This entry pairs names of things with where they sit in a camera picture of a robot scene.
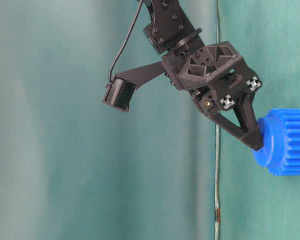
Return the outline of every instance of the black bracket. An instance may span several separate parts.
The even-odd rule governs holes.
[[[106,86],[102,102],[127,113],[135,91],[163,73],[165,69],[161,62],[117,73],[113,76],[113,84]]]
[[[188,91],[197,109],[248,147],[264,145],[253,110],[262,87],[259,76],[229,42],[206,46],[179,0],[145,0],[151,24],[144,33],[162,62],[116,74],[103,102],[128,112],[138,88],[165,73],[179,91]],[[239,125],[221,114],[234,110]]]

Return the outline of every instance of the blue gear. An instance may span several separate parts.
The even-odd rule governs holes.
[[[273,109],[258,120],[264,147],[256,162],[274,176],[300,175],[300,110]]]

